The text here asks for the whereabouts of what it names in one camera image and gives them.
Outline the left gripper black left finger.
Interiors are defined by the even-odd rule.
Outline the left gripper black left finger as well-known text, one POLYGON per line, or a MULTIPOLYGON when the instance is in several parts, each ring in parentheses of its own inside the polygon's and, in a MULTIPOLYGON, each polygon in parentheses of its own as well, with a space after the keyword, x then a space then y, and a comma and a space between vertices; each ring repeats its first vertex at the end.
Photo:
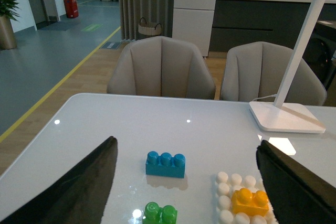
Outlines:
POLYGON ((2 223, 100 223, 117 157, 118 142, 111 136, 2 223))

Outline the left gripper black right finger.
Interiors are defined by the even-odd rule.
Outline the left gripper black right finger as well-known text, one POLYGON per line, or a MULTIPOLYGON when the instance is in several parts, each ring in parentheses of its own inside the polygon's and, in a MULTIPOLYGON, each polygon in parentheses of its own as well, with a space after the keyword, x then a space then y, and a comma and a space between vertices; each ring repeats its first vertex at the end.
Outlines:
POLYGON ((335 223, 335 187, 265 140, 256 161, 279 223, 335 223))

